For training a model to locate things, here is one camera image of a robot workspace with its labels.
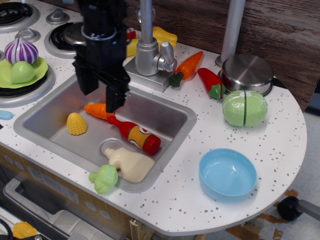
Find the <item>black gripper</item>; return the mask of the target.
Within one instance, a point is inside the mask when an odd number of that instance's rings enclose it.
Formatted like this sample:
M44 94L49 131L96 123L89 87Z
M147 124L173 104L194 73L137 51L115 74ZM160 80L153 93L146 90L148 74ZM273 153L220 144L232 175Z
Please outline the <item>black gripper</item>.
M88 95L106 85L106 112L113 113L123 107L130 96L130 77L123 67L127 56L127 25L120 21L84 21L81 33L86 45L76 45L73 65L79 87Z

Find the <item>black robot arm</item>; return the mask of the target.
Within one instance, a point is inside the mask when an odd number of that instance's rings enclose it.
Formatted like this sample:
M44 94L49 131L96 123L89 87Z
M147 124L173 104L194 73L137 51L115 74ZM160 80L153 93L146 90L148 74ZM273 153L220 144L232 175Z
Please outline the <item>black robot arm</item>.
M88 95L103 83L106 112L122 107L129 91L130 77L123 67L127 57L127 3L124 0L80 0L83 16L81 35L85 44L76 44L73 66L81 91Z

